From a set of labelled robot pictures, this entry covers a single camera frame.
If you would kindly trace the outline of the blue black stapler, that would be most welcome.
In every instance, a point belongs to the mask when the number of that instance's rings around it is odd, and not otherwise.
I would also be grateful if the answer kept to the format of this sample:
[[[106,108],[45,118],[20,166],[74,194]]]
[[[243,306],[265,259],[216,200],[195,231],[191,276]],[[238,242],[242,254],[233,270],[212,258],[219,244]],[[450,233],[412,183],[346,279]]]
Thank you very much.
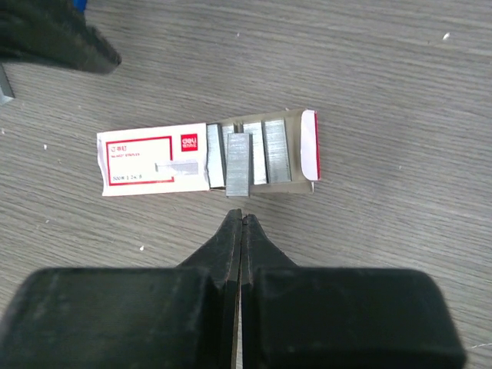
[[[73,0],[73,5],[80,12],[84,13],[88,0]]]

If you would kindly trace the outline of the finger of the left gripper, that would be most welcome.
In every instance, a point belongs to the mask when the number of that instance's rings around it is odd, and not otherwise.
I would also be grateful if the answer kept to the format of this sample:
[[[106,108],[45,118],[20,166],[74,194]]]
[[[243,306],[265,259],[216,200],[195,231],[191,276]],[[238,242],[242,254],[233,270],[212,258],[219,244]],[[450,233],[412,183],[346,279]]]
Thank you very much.
[[[72,0],[2,0],[1,62],[106,75],[121,56]]]

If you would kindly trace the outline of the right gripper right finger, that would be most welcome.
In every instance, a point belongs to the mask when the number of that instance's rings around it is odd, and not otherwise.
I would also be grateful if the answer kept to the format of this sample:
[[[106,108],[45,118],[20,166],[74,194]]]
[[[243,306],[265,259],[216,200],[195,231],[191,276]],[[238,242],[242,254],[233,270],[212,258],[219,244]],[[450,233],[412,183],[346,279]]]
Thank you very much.
[[[440,288],[422,271],[296,265],[243,220],[246,368],[462,368],[467,353]]]

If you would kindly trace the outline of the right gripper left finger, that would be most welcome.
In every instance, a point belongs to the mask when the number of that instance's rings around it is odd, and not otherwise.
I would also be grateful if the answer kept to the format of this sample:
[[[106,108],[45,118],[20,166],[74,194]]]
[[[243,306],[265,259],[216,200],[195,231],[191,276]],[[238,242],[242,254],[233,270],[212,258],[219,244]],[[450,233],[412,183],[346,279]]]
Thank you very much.
[[[173,268],[44,268],[1,320],[3,368],[233,368],[242,213]]]

